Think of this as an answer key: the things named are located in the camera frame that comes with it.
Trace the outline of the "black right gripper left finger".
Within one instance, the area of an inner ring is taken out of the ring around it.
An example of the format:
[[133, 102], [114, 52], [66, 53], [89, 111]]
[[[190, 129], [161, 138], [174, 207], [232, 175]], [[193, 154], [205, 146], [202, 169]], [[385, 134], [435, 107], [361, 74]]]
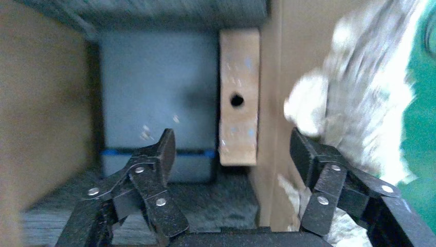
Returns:
[[175, 155], [174, 131], [164, 129], [157, 143], [135, 150], [122, 169], [84, 191], [56, 245], [110, 246], [114, 229], [139, 210], [157, 246], [168, 246], [189, 228], [168, 189]]

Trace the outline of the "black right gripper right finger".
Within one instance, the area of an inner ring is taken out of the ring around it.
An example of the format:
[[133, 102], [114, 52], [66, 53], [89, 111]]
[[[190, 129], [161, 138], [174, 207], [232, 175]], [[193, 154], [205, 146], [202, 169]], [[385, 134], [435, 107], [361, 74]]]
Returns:
[[367, 231], [373, 246], [435, 246], [435, 234], [394, 185], [353, 167], [334, 147], [297, 128], [290, 156], [311, 197], [300, 228], [326, 237], [336, 209]]

